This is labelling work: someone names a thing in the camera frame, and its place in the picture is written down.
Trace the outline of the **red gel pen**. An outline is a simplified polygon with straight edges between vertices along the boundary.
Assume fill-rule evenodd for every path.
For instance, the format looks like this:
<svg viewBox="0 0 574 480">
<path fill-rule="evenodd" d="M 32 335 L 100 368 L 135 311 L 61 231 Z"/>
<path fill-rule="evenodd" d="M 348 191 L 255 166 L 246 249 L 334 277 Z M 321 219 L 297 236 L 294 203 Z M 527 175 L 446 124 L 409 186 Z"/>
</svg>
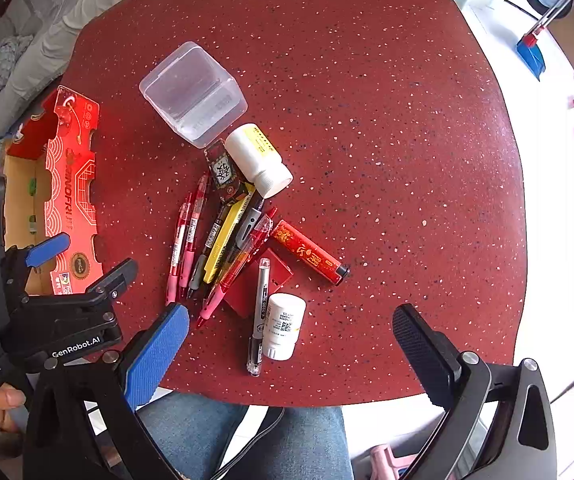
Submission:
<svg viewBox="0 0 574 480">
<path fill-rule="evenodd" d="M 206 194 L 209 188 L 210 176 L 207 172 L 202 174 L 198 181 L 195 200 L 191 207 L 191 214 L 189 215 L 188 228 L 186 233 L 185 247 L 183 251 L 181 276 L 179 278 L 179 289 L 177 289 L 177 299 L 184 298 L 189 278 L 191 277 L 191 268 L 195 257 L 195 239 L 198 221 L 201 216 L 203 203 L 205 202 Z"/>
<path fill-rule="evenodd" d="M 179 220 L 177 220 L 174 243 L 172 248 L 172 255 L 170 260 L 170 270 L 167 281 L 167 290 L 165 291 L 165 303 L 173 304 L 176 298 L 177 282 L 179 281 L 180 273 L 180 258 L 184 244 L 184 236 L 191 210 L 191 203 L 193 202 L 193 193 L 189 192 L 183 201 L 180 208 Z"/>
</svg>

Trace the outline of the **black clear gel pen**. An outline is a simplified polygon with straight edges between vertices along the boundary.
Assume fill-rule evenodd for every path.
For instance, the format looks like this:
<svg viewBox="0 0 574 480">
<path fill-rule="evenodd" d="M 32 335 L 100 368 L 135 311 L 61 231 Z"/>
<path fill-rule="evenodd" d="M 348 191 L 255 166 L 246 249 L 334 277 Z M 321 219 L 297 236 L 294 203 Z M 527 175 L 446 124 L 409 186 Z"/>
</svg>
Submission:
<svg viewBox="0 0 574 480">
<path fill-rule="evenodd" d="M 253 316 L 247 356 L 247 372 L 253 377 L 258 377 L 261 374 L 262 338 L 267 300 L 269 300 L 270 274 L 270 259 L 261 258 L 259 261 L 257 290 L 255 291 L 255 315 Z"/>
</svg>

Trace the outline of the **yellow utility blade case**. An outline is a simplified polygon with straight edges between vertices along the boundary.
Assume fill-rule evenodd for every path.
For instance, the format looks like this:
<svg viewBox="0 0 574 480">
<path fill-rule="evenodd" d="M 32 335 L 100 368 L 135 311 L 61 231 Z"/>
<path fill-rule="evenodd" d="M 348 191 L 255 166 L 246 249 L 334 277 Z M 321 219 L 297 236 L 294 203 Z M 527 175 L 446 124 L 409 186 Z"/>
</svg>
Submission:
<svg viewBox="0 0 574 480">
<path fill-rule="evenodd" d="M 229 207 L 229 211 L 227 211 L 219 234 L 215 237 L 214 244 L 205 264 L 205 274 L 203 274 L 202 278 L 202 281 L 206 284 L 211 284 L 217 276 L 225 249 L 227 244 L 229 244 L 229 239 L 232 237 L 234 229 L 243 216 L 245 209 L 249 205 L 253 192 L 255 192 L 255 187 L 252 184 L 246 183 L 245 188 L 247 195 L 241 200 L 237 200 L 236 203 L 233 203 L 232 206 Z"/>
</svg>

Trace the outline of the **small white pill bottle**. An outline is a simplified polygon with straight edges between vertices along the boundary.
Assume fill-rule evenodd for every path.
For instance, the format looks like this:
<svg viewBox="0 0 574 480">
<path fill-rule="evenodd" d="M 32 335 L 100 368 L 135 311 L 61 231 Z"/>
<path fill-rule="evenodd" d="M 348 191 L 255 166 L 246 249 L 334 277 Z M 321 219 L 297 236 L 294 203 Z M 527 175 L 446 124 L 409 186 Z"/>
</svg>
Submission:
<svg viewBox="0 0 574 480">
<path fill-rule="evenodd" d="M 263 356 L 287 361 L 299 339 L 307 303 L 298 296 L 277 292 L 269 298 L 263 327 Z"/>
</svg>

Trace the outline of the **grey marker pen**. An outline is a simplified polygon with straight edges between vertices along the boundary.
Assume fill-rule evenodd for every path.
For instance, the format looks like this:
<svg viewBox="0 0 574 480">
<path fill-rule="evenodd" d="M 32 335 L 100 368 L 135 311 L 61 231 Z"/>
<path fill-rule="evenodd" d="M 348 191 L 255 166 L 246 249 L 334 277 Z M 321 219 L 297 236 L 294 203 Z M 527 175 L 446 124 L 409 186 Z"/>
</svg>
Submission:
<svg viewBox="0 0 574 480">
<path fill-rule="evenodd" d="M 236 228 L 234 229 L 232 237 L 229 239 L 229 244 L 227 244 L 227 247 L 225 249 L 219 272 L 217 272 L 217 276 L 215 278 L 224 273 L 224 270 L 231 264 L 235 255 L 237 254 L 237 252 L 239 252 L 239 249 L 241 248 L 241 245 L 244 243 L 244 240 L 246 239 L 246 237 L 249 235 L 249 233 L 252 231 L 252 229 L 255 227 L 255 224 L 259 220 L 263 204 L 264 204 L 264 198 L 257 191 L 253 192 L 249 205 L 245 209 L 243 216 L 238 222 Z M 189 285 L 186 292 L 187 299 L 194 296 L 195 293 L 198 292 L 200 287 L 203 284 L 206 284 L 204 281 L 202 281 L 203 274 L 205 274 L 205 264 L 209 257 L 209 253 L 211 252 L 211 248 L 214 244 L 215 237 L 217 237 L 217 234 L 219 234 L 221 225 L 225 220 L 227 211 L 229 211 L 229 207 L 230 207 L 229 205 L 223 206 L 219 212 L 219 215 L 217 216 L 217 220 L 215 220 L 213 223 L 213 226 L 208 234 L 205 246 L 203 246 L 202 253 L 198 257 L 198 260 L 196 262 L 193 274 L 191 274 L 191 279 L 189 280 Z"/>
</svg>

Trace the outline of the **red transparent pen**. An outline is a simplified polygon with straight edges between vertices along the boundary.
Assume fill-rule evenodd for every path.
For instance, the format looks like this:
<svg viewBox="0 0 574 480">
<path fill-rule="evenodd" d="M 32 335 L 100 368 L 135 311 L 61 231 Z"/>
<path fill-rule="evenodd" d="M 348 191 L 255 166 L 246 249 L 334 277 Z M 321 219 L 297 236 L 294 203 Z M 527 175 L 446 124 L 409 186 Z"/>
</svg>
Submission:
<svg viewBox="0 0 574 480">
<path fill-rule="evenodd" d="M 246 264 L 259 252 L 261 246 L 267 241 L 273 228 L 273 219 L 277 211 L 278 208 L 273 207 L 266 214 L 263 214 L 257 225 L 248 235 L 247 240 L 244 241 L 243 248 L 237 252 L 234 261 L 226 269 L 223 276 L 217 280 L 208 298 L 203 301 L 203 306 L 198 316 L 198 328 L 211 318 L 212 313 L 217 306 L 221 304 L 226 292 L 232 287 L 237 276 L 244 270 Z"/>
</svg>

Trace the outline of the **red lighter tube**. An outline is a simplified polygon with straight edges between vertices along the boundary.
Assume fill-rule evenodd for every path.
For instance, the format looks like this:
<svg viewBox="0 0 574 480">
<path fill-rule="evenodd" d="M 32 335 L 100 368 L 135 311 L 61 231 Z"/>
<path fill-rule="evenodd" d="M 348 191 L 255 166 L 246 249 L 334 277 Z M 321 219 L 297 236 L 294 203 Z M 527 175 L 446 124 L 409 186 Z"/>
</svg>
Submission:
<svg viewBox="0 0 574 480">
<path fill-rule="evenodd" d="M 348 266 L 305 236 L 286 220 L 281 220 L 272 232 L 274 240 L 331 284 L 339 285 L 349 274 Z"/>
</svg>

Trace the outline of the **white bottle yellow label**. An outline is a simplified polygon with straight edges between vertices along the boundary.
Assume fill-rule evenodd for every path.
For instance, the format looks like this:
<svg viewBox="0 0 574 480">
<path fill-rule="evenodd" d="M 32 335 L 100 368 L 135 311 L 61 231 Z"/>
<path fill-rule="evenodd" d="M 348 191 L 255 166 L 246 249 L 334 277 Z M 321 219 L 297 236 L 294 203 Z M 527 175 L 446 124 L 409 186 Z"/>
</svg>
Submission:
<svg viewBox="0 0 574 480">
<path fill-rule="evenodd" d="M 233 130 L 224 142 L 248 182 L 263 198 L 281 192 L 293 180 L 293 174 L 281 155 L 256 124 L 244 124 Z"/>
</svg>

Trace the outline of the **clear plastic container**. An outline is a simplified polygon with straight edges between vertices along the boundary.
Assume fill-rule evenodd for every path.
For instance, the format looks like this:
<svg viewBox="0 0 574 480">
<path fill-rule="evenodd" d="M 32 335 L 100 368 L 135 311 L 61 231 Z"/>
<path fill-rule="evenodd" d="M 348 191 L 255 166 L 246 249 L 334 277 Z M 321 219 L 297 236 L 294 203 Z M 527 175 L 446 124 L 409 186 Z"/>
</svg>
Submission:
<svg viewBox="0 0 574 480">
<path fill-rule="evenodd" d="M 139 91 L 165 123 L 195 148 L 207 148 L 248 109 L 236 79 L 192 41 L 142 78 Z"/>
</svg>

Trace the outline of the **red cardboard fruit box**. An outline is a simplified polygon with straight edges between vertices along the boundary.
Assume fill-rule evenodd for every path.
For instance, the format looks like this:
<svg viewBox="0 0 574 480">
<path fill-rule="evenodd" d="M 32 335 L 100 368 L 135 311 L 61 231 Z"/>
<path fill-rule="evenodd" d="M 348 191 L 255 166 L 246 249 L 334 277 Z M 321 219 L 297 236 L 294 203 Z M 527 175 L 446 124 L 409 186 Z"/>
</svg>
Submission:
<svg viewBox="0 0 574 480">
<path fill-rule="evenodd" d="M 98 103 L 60 86 L 5 145 L 6 246 L 37 245 L 60 233 L 70 238 L 68 249 L 30 271 L 25 290 L 31 295 L 77 294 L 102 275 L 89 199 L 98 119 Z"/>
</svg>

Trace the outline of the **blue dustpan with broom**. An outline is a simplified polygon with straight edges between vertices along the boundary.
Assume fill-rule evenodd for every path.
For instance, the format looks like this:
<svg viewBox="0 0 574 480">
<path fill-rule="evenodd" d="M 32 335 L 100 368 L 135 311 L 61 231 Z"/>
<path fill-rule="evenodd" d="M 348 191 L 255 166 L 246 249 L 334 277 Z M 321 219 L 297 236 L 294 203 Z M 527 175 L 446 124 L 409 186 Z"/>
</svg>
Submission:
<svg viewBox="0 0 574 480">
<path fill-rule="evenodd" d="M 518 57 L 527 66 L 529 72 L 537 79 L 540 79 L 545 71 L 544 57 L 538 47 L 538 36 L 540 32 L 543 32 L 571 3 L 572 0 L 557 0 L 552 8 L 549 8 L 548 12 L 543 14 L 541 18 L 536 21 L 536 24 L 534 24 L 516 44 L 515 49 Z"/>
</svg>

